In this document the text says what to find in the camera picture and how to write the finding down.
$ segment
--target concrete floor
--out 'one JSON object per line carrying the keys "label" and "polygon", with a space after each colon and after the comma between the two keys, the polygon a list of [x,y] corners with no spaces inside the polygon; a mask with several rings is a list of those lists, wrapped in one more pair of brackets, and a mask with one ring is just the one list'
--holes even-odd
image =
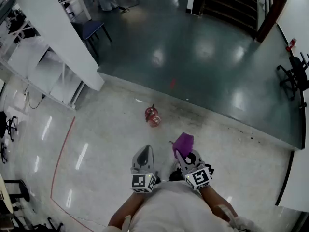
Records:
{"label": "concrete floor", "polygon": [[[301,148],[300,98],[289,101],[289,91],[279,87],[284,76],[276,67],[291,65],[276,27],[259,44],[213,17],[186,14],[187,0],[140,0],[128,13],[103,12],[86,1],[113,40],[110,44],[101,32],[95,41],[99,72],[189,101]],[[76,19],[84,20],[83,13]]]}
{"label": "concrete floor", "polygon": [[[160,176],[173,163],[170,140],[194,135],[194,149],[214,168],[211,186],[240,216],[268,232],[289,232],[300,212],[275,206],[290,152],[281,141],[233,119],[121,79],[104,77],[100,92],[83,90],[78,111],[45,98],[32,110],[27,84],[12,77],[0,107],[18,117],[14,142],[6,134],[5,179],[23,179],[30,202],[21,199],[32,224],[52,217],[67,232],[101,232],[131,194],[130,166],[150,144]],[[30,103],[42,94],[29,87]],[[157,128],[144,120],[152,103],[162,117]]]}

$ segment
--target red floor marking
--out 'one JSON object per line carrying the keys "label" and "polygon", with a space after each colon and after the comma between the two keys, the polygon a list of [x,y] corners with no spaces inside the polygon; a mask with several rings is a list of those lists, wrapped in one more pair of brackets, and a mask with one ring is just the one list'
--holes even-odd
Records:
{"label": "red floor marking", "polygon": [[171,83],[169,84],[169,87],[170,87],[170,88],[174,88],[175,82],[176,82],[176,80],[175,80],[175,79],[172,79]]}
{"label": "red floor marking", "polygon": [[75,121],[75,116],[71,122],[71,125],[70,125],[70,128],[68,130],[68,133],[66,135],[66,138],[64,139],[64,142],[63,142],[63,145],[62,145],[62,148],[61,148],[61,151],[60,151],[60,154],[59,154],[59,157],[58,157],[58,161],[57,161],[57,165],[56,165],[56,168],[55,168],[55,172],[54,172],[54,176],[53,176],[53,181],[52,181],[52,188],[51,188],[51,191],[50,191],[50,199],[66,214],[68,214],[71,218],[73,218],[75,221],[77,221],[79,224],[83,225],[86,229],[90,230],[91,232],[94,232],[93,230],[91,230],[90,228],[88,228],[87,226],[85,226],[84,224],[82,224],[80,221],[78,221],[76,218],[74,218],[73,216],[71,216],[67,211],[65,211],[59,204],[57,204],[57,202],[55,200],[53,200],[52,198],[52,195],[53,195],[53,188],[54,188],[54,180],[55,180],[55,176],[56,176],[56,172],[57,172],[57,168],[58,168],[58,165],[59,165],[59,161],[60,161],[60,158],[61,158],[61,154],[62,154],[62,151],[63,151],[63,148],[64,148],[64,145],[66,144],[66,141],[68,139],[68,136],[69,136],[69,133],[72,129],[72,125]]}

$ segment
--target green floor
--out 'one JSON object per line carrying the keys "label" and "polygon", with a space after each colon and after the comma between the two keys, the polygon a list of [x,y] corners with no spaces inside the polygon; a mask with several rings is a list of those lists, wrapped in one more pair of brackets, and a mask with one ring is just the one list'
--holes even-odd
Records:
{"label": "green floor", "polygon": [[[118,0],[123,7],[134,0]],[[256,43],[213,17],[185,13],[187,0],[140,0],[128,13],[90,9],[103,20],[95,47],[100,72],[137,83],[239,120],[301,147],[299,95],[289,101],[279,87],[281,64],[289,69],[284,40],[274,27]]]}

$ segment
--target white shelf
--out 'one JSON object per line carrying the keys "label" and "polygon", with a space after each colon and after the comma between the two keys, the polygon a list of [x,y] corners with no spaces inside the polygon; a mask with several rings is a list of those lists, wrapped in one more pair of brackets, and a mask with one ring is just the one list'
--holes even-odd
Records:
{"label": "white shelf", "polygon": [[50,93],[61,73],[62,62],[60,58],[56,53],[47,51],[42,60],[29,74],[28,80],[46,93]]}
{"label": "white shelf", "polygon": [[42,36],[22,39],[12,53],[8,64],[22,77],[28,78],[48,47]]}
{"label": "white shelf", "polygon": [[69,67],[65,68],[64,76],[64,88],[62,86],[61,75],[50,94],[57,100],[62,101],[64,104],[68,105],[72,100],[79,84],[81,83],[81,79]]}

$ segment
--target purple cloth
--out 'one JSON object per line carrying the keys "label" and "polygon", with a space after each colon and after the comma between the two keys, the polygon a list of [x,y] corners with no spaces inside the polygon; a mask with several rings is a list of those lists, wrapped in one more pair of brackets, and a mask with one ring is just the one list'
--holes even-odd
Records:
{"label": "purple cloth", "polygon": [[179,153],[184,158],[186,158],[193,149],[193,143],[194,143],[194,136],[183,132],[173,144],[173,151],[175,158],[177,159],[176,150],[178,150]]}

